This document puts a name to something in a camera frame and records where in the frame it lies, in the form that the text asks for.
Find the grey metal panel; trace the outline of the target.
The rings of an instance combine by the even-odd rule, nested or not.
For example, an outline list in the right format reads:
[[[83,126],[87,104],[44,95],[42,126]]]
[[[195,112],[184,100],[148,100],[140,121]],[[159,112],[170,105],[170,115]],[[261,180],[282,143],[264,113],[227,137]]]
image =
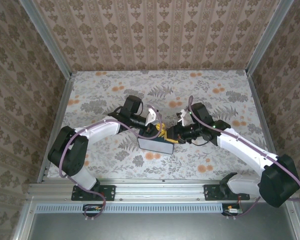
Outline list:
[[[300,240],[300,206],[258,203],[242,217],[222,213],[35,213],[27,203],[13,240]]]

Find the floral table mat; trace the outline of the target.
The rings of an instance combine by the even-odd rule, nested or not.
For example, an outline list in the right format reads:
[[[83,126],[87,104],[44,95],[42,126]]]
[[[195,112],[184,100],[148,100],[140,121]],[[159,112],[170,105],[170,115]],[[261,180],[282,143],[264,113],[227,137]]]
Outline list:
[[[244,70],[82,71],[76,73],[62,102],[62,125],[89,126],[122,106],[128,96],[155,107],[167,127],[178,121],[190,96],[203,103],[214,120],[267,148]],[[98,179],[220,180],[229,173],[255,176],[254,170],[225,149],[199,138],[174,147],[173,154],[142,150],[130,131],[90,146],[85,166]]]

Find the blue starry painted tin box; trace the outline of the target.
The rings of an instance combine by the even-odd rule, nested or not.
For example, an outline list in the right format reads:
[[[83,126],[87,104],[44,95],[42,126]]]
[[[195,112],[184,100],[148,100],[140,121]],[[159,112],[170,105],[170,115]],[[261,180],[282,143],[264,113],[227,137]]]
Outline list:
[[[174,153],[174,143],[162,137],[154,139],[143,139],[138,137],[139,148],[146,151],[172,155]]]

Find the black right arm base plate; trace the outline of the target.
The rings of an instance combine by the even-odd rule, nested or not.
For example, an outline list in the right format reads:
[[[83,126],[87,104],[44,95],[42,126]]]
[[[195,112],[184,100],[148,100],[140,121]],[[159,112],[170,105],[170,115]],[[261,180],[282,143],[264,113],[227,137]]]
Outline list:
[[[235,200],[250,200],[249,194],[234,193],[227,186],[219,184],[206,184],[203,186],[204,198],[206,201],[235,201]]]

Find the aluminium mounting rail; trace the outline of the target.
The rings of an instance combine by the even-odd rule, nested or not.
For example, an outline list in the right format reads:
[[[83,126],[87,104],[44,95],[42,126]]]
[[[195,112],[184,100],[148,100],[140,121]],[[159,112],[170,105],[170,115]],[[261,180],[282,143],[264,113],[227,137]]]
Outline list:
[[[102,185],[115,185],[115,202],[194,203],[204,202],[204,186],[218,180],[101,179]],[[51,203],[70,202],[74,183],[65,178],[44,178],[29,185],[26,200]]]

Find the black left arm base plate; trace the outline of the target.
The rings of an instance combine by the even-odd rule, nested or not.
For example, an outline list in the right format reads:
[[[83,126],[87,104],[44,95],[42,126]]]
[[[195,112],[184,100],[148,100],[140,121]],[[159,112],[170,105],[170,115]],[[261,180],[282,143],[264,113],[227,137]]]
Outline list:
[[[116,196],[116,186],[115,185],[99,185],[94,186],[91,191],[98,192],[107,201],[114,201]],[[89,193],[87,191],[82,190],[78,186],[74,186],[71,194],[72,201],[102,201],[102,198],[98,195]]]

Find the aluminium frame post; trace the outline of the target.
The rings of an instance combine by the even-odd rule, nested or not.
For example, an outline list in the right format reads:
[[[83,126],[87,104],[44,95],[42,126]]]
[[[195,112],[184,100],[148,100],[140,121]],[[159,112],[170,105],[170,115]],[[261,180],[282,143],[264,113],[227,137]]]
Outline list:
[[[33,0],[19,0],[30,20],[34,24],[35,29],[40,34],[42,40],[47,46],[50,54],[54,58],[59,70],[62,72],[66,80],[71,79],[72,70],[67,63],[65,57],[62,55],[57,42],[55,41],[52,31],[49,30],[48,25],[45,23],[44,18],[38,11]]]
[[[259,43],[257,44],[246,68],[246,74],[251,76],[255,69],[257,68],[259,62],[264,56],[267,48],[269,47],[271,41],[275,37],[281,23],[283,22],[285,16],[290,10],[294,0],[280,0],[267,27],[265,28]]]

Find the small circuit board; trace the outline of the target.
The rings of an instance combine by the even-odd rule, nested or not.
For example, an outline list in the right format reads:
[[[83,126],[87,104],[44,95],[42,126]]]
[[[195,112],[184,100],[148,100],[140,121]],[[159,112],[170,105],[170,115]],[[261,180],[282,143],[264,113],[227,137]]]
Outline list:
[[[236,217],[243,213],[243,209],[241,208],[241,206],[238,203],[223,204],[222,210],[223,210],[222,214],[226,217]]]
[[[102,208],[102,204],[84,204],[82,207],[82,214],[87,218],[95,218]]]

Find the aluminium side rail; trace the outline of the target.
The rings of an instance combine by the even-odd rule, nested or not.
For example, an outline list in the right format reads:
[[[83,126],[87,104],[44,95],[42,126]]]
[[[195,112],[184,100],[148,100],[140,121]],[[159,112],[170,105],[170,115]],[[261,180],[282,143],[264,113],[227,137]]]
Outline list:
[[[272,138],[271,138],[271,134],[270,134],[270,131],[269,131],[269,128],[268,128],[268,125],[267,125],[267,122],[266,122],[266,119],[265,119],[265,116],[263,113],[262,106],[260,104],[260,100],[259,100],[256,88],[255,88],[253,79],[250,75],[247,75],[247,80],[248,80],[249,87],[251,89],[251,94],[252,94],[252,97],[253,97],[253,100],[255,103],[255,107],[257,110],[257,114],[258,114],[258,118],[260,121],[260,126],[262,128],[262,132],[264,135],[267,151],[275,154],[276,150],[275,150]]]
[[[62,92],[62,96],[60,99],[57,114],[55,116],[54,124],[52,127],[52,131],[51,131],[51,134],[49,137],[48,144],[47,144],[47,148],[44,153],[42,166],[40,168],[40,172],[39,172],[39,175],[38,175],[38,178],[36,181],[38,184],[43,182],[46,171],[49,170],[49,168],[50,168],[51,163],[48,160],[48,153],[49,153],[49,151],[50,151],[56,137],[58,136],[58,133],[59,133],[61,127],[62,127],[63,119],[65,116],[67,105],[68,105],[70,95],[71,95],[71,92],[73,89],[73,84],[76,79],[76,75],[77,75],[77,72],[72,72],[70,75],[70,78],[65,82],[64,90]]]

